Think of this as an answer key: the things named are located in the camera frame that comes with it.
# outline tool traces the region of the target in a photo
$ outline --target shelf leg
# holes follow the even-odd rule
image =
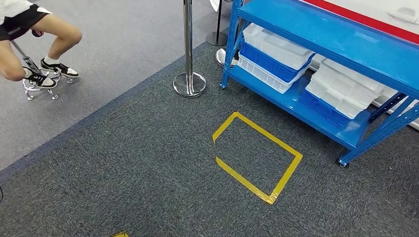
[[[341,164],[341,166],[347,166],[355,158],[362,155],[367,150],[373,148],[384,139],[388,138],[397,131],[401,130],[403,127],[407,126],[409,123],[419,118],[419,102],[401,116],[398,117],[395,114],[393,118],[394,119],[392,119],[390,122],[384,122],[382,125],[380,125],[380,127],[377,128],[377,130],[375,130],[367,139],[359,143],[356,149],[343,155],[339,159],[339,164]]]
[[[414,98],[407,97],[407,99],[382,123],[382,126],[387,126],[387,124],[393,122],[399,116],[402,116],[403,111],[413,103]]]
[[[379,107],[377,110],[375,110],[371,114],[369,122],[371,123],[371,122],[375,121],[381,115],[385,114],[385,112],[387,112],[389,109],[393,108],[393,106],[397,105],[397,103],[399,103],[405,97],[406,97],[406,95],[403,94],[403,93],[400,93],[400,92],[393,95],[393,97],[388,99],[383,105],[381,105],[381,107]]]
[[[234,43],[235,43],[235,36],[237,33],[237,26],[239,24],[239,16],[238,10],[240,7],[243,6],[243,0],[233,0],[231,16],[230,16],[230,29],[228,32],[227,38],[227,48],[226,48],[226,55],[224,61],[224,69],[223,69],[223,76],[221,80],[221,88],[226,88],[228,83],[228,70],[230,70],[231,62],[233,61],[233,56],[235,54],[234,51]]]

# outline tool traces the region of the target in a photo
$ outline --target shelf board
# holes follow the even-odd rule
[[[299,102],[298,99],[309,82],[306,78],[301,78],[285,94],[281,94],[238,66],[229,70],[228,75],[350,150],[363,139],[368,128],[368,118],[371,114],[369,111],[361,112],[347,126],[338,128],[315,110]]]
[[[419,98],[419,45],[298,0],[252,0],[238,15],[400,92]]]

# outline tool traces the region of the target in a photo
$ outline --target stacked crates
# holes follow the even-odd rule
[[[243,34],[238,66],[282,94],[304,75],[315,55],[253,23]]]
[[[342,127],[378,98],[384,88],[375,80],[324,59],[319,70],[311,77],[300,101],[312,108],[312,100],[319,101],[330,111],[327,115],[323,112],[323,115],[336,126]]]

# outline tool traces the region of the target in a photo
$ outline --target blue plastic crate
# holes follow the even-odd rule
[[[299,70],[296,70],[278,62],[266,53],[251,46],[250,44],[246,43],[244,39],[242,39],[240,54],[242,54],[249,60],[252,60],[268,72],[272,73],[273,75],[277,76],[279,79],[287,83],[291,82],[302,69],[306,68],[311,63],[311,59],[315,55],[315,53],[313,53],[313,55],[310,56],[308,61]]]
[[[314,109],[323,117],[325,117],[329,122],[333,123],[339,128],[347,126],[352,119],[346,117],[341,112],[337,111],[331,105],[325,101],[317,98],[310,92],[304,89],[303,94],[300,96],[299,101],[307,105],[308,107]]]

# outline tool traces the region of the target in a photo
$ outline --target black and white sneaker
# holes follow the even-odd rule
[[[47,71],[47,72],[61,73],[61,74],[65,75],[66,77],[69,77],[69,78],[78,78],[79,77],[79,73],[77,73],[73,69],[65,66],[64,64],[62,64],[62,63],[47,64],[44,61],[44,58],[41,60],[41,68],[43,70]]]
[[[32,71],[32,69],[24,67],[27,69],[27,75],[25,76],[25,79],[28,81],[33,82],[35,85],[37,85],[40,88],[44,89],[53,89],[57,86],[57,82],[52,80],[51,78],[37,74],[36,72]]]

